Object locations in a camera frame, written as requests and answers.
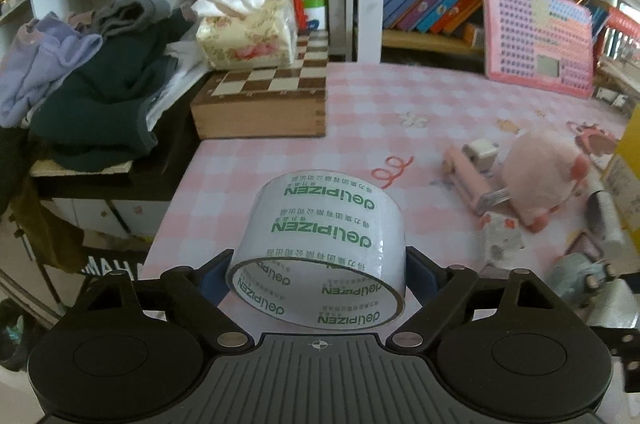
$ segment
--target circular pad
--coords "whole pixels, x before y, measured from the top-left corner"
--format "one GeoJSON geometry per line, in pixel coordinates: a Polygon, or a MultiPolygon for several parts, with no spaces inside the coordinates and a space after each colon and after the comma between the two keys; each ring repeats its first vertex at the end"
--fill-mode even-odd
{"type": "Polygon", "coordinates": [[[128,422],[188,394],[203,364],[200,345],[183,328],[108,309],[68,314],[36,346],[28,372],[46,413],[128,422]]]}

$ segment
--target pink stuffed animal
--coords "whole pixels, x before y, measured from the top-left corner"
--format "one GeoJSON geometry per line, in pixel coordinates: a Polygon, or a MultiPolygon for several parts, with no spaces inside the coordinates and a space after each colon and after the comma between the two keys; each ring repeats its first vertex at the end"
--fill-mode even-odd
{"type": "Polygon", "coordinates": [[[577,146],[552,133],[527,132],[517,138],[502,167],[502,180],[522,223],[537,233],[586,178],[591,164],[577,146]]]}

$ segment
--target yellow box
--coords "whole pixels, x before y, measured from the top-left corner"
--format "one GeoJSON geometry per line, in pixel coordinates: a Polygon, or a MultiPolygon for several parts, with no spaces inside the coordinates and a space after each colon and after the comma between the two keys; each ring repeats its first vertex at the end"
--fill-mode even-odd
{"type": "Polygon", "coordinates": [[[625,135],[605,170],[603,182],[640,252],[640,106],[626,125],[625,135]]]}

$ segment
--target white cloth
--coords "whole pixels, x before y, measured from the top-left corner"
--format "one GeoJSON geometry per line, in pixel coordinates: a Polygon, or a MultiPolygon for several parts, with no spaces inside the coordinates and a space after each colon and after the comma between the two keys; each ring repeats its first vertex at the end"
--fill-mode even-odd
{"type": "Polygon", "coordinates": [[[166,46],[164,53],[178,59],[175,74],[167,81],[146,115],[146,127],[151,131],[160,116],[182,95],[211,70],[197,42],[175,42],[166,46]]]}

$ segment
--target chess board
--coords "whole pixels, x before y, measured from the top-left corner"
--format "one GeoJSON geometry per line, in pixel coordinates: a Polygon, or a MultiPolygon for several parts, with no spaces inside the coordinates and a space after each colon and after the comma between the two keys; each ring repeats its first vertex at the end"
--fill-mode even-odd
{"type": "Polygon", "coordinates": [[[298,37],[298,57],[277,68],[213,72],[191,103],[201,139],[322,137],[328,34],[298,37]]]}

